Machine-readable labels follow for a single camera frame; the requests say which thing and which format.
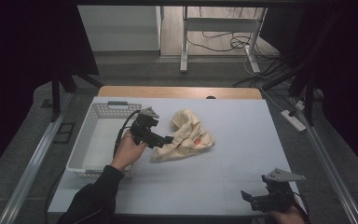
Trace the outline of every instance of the power strip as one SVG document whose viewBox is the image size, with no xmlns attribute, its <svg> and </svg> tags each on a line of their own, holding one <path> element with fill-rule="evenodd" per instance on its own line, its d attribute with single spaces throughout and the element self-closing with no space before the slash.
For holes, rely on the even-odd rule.
<svg viewBox="0 0 358 224">
<path fill-rule="evenodd" d="M 295 129 L 299 132 L 302 133 L 304 132 L 307 128 L 304 126 L 304 124 L 302 124 L 295 116 L 289 116 L 289 111 L 288 110 L 283 110 L 283 112 L 281 112 L 281 115 L 287 120 L 289 121 L 290 124 L 292 124 L 293 127 L 295 127 Z"/>
</svg>

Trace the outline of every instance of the robotic arm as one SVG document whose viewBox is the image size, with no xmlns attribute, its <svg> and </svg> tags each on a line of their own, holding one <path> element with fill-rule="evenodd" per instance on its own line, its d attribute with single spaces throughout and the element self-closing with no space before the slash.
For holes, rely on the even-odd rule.
<svg viewBox="0 0 358 224">
<path fill-rule="evenodd" d="M 267 184 L 268 195 L 253 197 L 241 190 L 242 198 L 251 204 L 252 210 L 286 212 L 292 205 L 301 213 L 306 223 L 310 223 L 308 215 L 295 200 L 295 194 L 290 188 L 290 181 L 305 180 L 303 175 L 295 175 L 284 170 L 275 169 L 267 175 L 261 175 Z"/>
<path fill-rule="evenodd" d="M 150 148 L 162 147 L 164 144 L 172 142 L 173 137 L 161 137 L 158 134 L 152 133 L 151 128 L 157 126 L 158 115 L 153 111 L 152 107 L 148 107 L 139 112 L 138 117 L 132 123 L 130 131 L 134 137 L 135 144 L 146 142 Z"/>
</svg>

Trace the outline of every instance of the human hand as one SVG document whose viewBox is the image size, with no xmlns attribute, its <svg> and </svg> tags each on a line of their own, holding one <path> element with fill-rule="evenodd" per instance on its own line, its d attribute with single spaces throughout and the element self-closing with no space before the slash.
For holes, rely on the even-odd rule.
<svg viewBox="0 0 358 224">
<path fill-rule="evenodd" d="M 147 145 L 147 143 L 143 142 L 137 146 L 133 141 L 130 130 L 127 130 L 121 137 L 120 145 L 110 165 L 121 172 L 124 171 L 127 166 L 141 157 Z"/>
<path fill-rule="evenodd" d="M 285 213 L 277 211 L 270 211 L 268 213 L 272 215 L 279 224 L 305 224 L 300 212 L 298 212 L 294 206 L 291 206 Z"/>
</svg>

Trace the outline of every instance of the aluminum rail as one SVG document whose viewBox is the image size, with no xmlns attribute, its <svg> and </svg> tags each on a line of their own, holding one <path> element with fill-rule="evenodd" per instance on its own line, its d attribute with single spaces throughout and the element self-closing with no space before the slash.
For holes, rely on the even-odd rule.
<svg viewBox="0 0 358 224">
<path fill-rule="evenodd" d="M 24 203 L 24 200 L 28 194 L 28 191 L 34 183 L 34 179 L 37 175 L 37 172 L 39 171 L 42 161 L 48 153 L 48 148 L 50 147 L 56 132 L 60 128 L 62 119 L 66 112 L 66 108 L 71 102 L 72 97 L 72 93 L 65 93 L 62 96 L 62 111 L 60 112 L 56 121 L 51 122 L 46 128 L 42 139 L 34 151 L 33 157 L 30 159 L 19 183 L 17 184 L 17 187 L 14 189 L 13 194 L 7 202 L 6 208 L 0 216 L 0 223 L 13 223 L 15 221 L 17 214 L 20 212 L 22 204 Z"/>
<path fill-rule="evenodd" d="M 316 130 L 310 126 L 308 121 L 306 120 L 305 116 L 302 113 L 297 113 L 300 120 L 304 123 L 307 127 L 308 136 L 310 141 L 315 149 L 316 154 L 321 161 L 322 166 L 334 188 L 336 194 L 338 195 L 341 204 L 347 213 L 348 218 L 350 219 L 352 224 L 358 224 L 358 207 L 356 202 L 351 196 L 350 191 L 348 190 L 347 186 L 345 185 L 344 181 L 342 180 L 341 176 L 338 173 L 336 166 L 334 165 L 333 161 L 330 159 L 329 154 L 327 153 L 324 144 L 316 133 Z"/>
</svg>

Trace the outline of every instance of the cable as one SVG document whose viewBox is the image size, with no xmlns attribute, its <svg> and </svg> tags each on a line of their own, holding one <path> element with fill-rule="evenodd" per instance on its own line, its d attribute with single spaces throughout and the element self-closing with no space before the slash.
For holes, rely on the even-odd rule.
<svg viewBox="0 0 358 224">
<path fill-rule="evenodd" d="M 258 59 L 260 59 L 260 60 L 264 60 L 264 61 L 265 61 L 265 60 L 271 60 L 271 59 L 278 59 L 278 60 L 282 59 L 282 56 L 281 56 L 281 54 L 280 54 L 279 51 L 275 51 L 275 54 L 270 55 L 270 56 L 263 54 L 263 53 L 260 51 L 260 49 L 258 48 L 257 43 L 255 43 L 254 52 L 255 52 L 256 58 L 258 58 Z"/>
<path fill-rule="evenodd" d="M 270 90 L 270 91 L 272 91 L 272 92 L 275 93 L 276 95 L 278 95 L 278 96 L 280 96 L 281 98 L 283 98 L 283 100 L 286 101 L 287 104 L 289 104 L 292 108 L 295 109 L 295 111 L 297 111 L 297 108 L 296 108 L 294 105 L 292 105 L 292 103 L 290 103 L 284 96 L 280 95 L 280 94 L 277 93 L 276 91 L 273 91 L 273 90 Z"/>
<path fill-rule="evenodd" d="M 231 9 L 231 7 L 230 7 L 230 8 L 227 8 L 227 7 L 226 7 L 226 10 L 228 11 L 228 15 L 226 15 L 226 18 L 228 18 L 228 16 L 231 14 L 231 12 L 232 12 L 232 18 L 234 18 L 235 9 L 237 9 L 237 8 L 234 7 L 234 9 Z"/>
<path fill-rule="evenodd" d="M 255 14 L 257 13 L 258 7 L 255 9 Z M 255 14 L 254 14 L 254 18 L 255 18 Z"/>
<path fill-rule="evenodd" d="M 102 210 L 103 210 L 103 208 L 101 208 L 100 210 L 98 210 L 98 211 L 96 211 L 96 212 L 94 212 L 94 213 L 92 213 L 92 214 L 90 214 L 90 215 L 88 215 L 88 216 L 86 216 L 86 217 L 83 217 L 83 218 L 79 219 L 78 221 L 74 222 L 74 224 L 81 223 L 82 221 L 86 220 L 87 218 L 93 217 L 93 216 L 97 215 L 97 214 L 100 213 Z"/>
<path fill-rule="evenodd" d="M 270 77 L 268 77 L 267 79 L 269 80 L 275 80 L 274 77 L 276 77 L 277 75 L 280 74 L 280 72 L 284 71 L 285 68 L 282 69 L 278 69 L 280 67 L 282 67 L 284 65 L 284 63 L 280 63 L 278 66 L 274 67 L 271 71 L 267 72 L 263 77 L 272 74 L 273 72 L 276 72 L 276 74 L 271 75 Z M 252 81 L 251 83 L 249 83 L 249 87 L 252 87 L 252 84 L 255 84 L 257 81 L 259 81 L 262 77 L 259 76 L 257 77 L 254 81 Z"/>
<path fill-rule="evenodd" d="M 264 94 L 266 94 L 266 92 L 263 90 L 263 85 L 260 86 L 260 90 L 261 90 L 262 92 L 264 92 Z M 283 109 L 282 109 L 280 106 L 278 106 L 277 104 L 275 104 L 275 102 L 269 97 L 268 94 L 266 94 L 266 96 L 270 99 L 270 101 L 271 101 L 274 105 L 276 105 L 278 108 L 280 108 L 281 111 L 283 111 Z"/>
<path fill-rule="evenodd" d="M 255 73 L 253 73 L 253 72 L 250 72 L 250 71 L 248 70 L 248 68 L 246 67 L 246 59 L 247 59 L 247 58 L 248 58 L 248 56 L 246 56 L 246 58 L 245 58 L 245 70 L 246 70 L 246 72 L 248 72 L 248 73 L 249 73 L 250 75 L 252 75 L 253 77 L 247 77 L 246 79 L 240 80 L 240 81 L 234 83 L 234 84 L 233 84 L 233 87 L 236 87 L 238 84 L 240 84 L 240 83 L 242 83 L 242 82 L 245 82 L 245 81 L 249 81 L 249 80 L 251 80 L 251 79 L 255 79 L 255 80 L 252 81 L 251 83 L 249 83 L 249 87 L 251 87 L 252 84 L 253 84 L 254 82 L 257 82 L 258 79 L 260 79 L 260 78 L 265 78 L 265 79 L 274 80 L 274 79 L 271 78 L 271 77 L 267 77 L 267 75 L 270 75 L 270 74 L 272 74 L 273 72 L 280 73 L 281 71 L 283 71 L 284 69 L 286 69 L 286 67 L 284 67 L 282 70 L 277 70 L 278 68 L 280 68 L 281 66 L 283 66 L 284 63 L 280 63 L 280 64 L 278 64 L 278 66 L 276 66 L 276 67 L 274 67 L 274 68 L 271 69 L 272 65 L 275 64 L 275 63 L 278 61 L 278 60 L 274 60 L 274 62 L 272 62 L 272 63 L 268 66 L 268 68 L 267 68 L 265 71 L 263 71 L 263 72 L 261 72 L 261 73 L 259 73 L 259 74 L 255 74 Z"/>
<path fill-rule="evenodd" d="M 249 45 L 249 41 L 251 40 L 251 37 L 250 36 L 246 36 L 246 35 L 237 35 L 235 36 L 234 34 L 236 33 L 232 33 L 232 38 L 230 39 L 230 45 L 231 47 L 233 47 L 233 40 L 235 40 L 237 42 L 238 45 L 242 45 L 241 49 L 244 49 L 247 45 Z M 240 38 L 247 38 L 248 41 L 241 41 L 238 39 L 238 37 Z"/>
<path fill-rule="evenodd" d="M 123 135 L 124 129 L 126 129 L 127 127 L 127 123 L 129 122 L 129 120 L 135 115 L 138 114 L 139 112 L 141 112 L 141 110 L 135 110 L 133 111 L 126 119 L 126 121 L 124 122 L 123 126 L 121 127 L 121 129 L 118 131 L 117 134 L 117 138 L 116 138 L 116 142 L 115 142 L 115 149 L 113 150 L 113 156 L 116 155 L 117 152 L 117 148 L 120 145 L 120 140 L 121 140 L 121 136 Z"/>
<path fill-rule="evenodd" d="M 195 44 L 195 43 L 191 42 L 188 38 L 187 38 L 187 41 L 188 41 L 190 44 L 194 45 L 194 46 L 202 47 L 202 48 L 209 49 L 209 50 L 212 50 L 212 51 L 217 51 L 217 52 L 231 51 L 231 50 L 234 50 L 234 49 L 235 49 L 235 47 L 234 47 L 234 48 L 231 48 L 231 49 L 211 49 L 211 48 L 208 48 L 208 47 L 203 46 L 203 45 Z"/>
<path fill-rule="evenodd" d="M 231 35 L 231 34 L 234 34 L 234 32 L 224 33 L 221 35 L 205 35 L 204 32 L 202 31 L 203 37 L 206 37 L 206 38 L 214 38 L 214 37 L 219 37 L 219 36 L 223 36 L 223 35 Z"/>
<path fill-rule="evenodd" d="M 242 11 L 243 11 L 243 7 L 241 7 L 240 16 L 239 16 L 238 18 L 240 18 L 240 17 L 241 17 L 241 15 L 242 15 Z"/>
<path fill-rule="evenodd" d="M 295 195 L 298 195 L 298 197 L 301 198 L 301 201 L 304 203 L 305 209 L 307 212 L 302 209 L 302 207 L 298 203 L 294 203 L 293 206 L 298 210 L 298 212 L 303 217 L 306 224 L 310 224 L 310 210 L 308 208 L 307 202 L 305 201 L 305 197 L 299 193 L 293 192 Z"/>
</svg>

